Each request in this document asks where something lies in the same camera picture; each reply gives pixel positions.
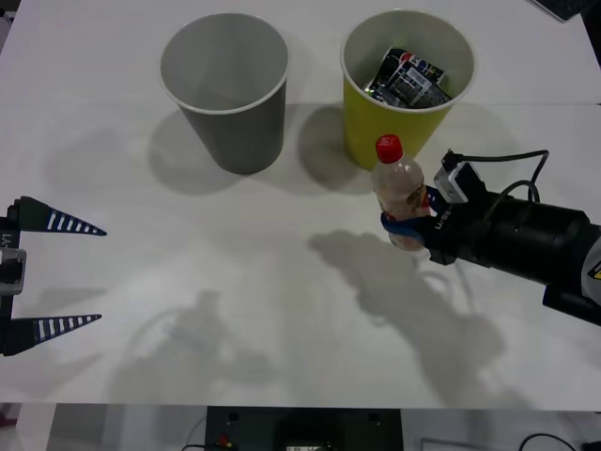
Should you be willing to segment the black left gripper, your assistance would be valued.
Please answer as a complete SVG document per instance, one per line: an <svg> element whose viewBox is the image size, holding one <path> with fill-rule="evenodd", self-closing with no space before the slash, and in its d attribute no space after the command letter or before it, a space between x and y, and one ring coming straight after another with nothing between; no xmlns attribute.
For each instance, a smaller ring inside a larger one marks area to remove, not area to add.
<svg viewBox="0 0 601 451"><path fill-rule="evenodd" d="M20 230L40 233L78 234L106 236L103 229L76 216L57 210L29 196L22 196L13 203ZM20 232L16 224L1 218L1 249L18 248ZM1 320L9 320L12 314L13 296L1 296ZM100 314L11 319L3 335L1 354L14 356L35 346L68 334L102 318Z"/></svg>

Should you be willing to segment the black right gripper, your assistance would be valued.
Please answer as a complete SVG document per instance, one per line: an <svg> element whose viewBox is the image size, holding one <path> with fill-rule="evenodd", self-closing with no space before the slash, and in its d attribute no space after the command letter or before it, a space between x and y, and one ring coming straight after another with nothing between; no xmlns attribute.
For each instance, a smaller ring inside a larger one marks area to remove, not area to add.
<svg viewBox="0 0 601 451"><path fill-rule="evenodd" d="M490 193L485 185L475 185L467 190L467 203L452 204L444 200L437 188L425 188L434 216L399 221L382 212L380 223L389 234L421 236L431 261L444 266L453 264L470 255L470 248L483 229L485 210L491 205Z"/></svg>

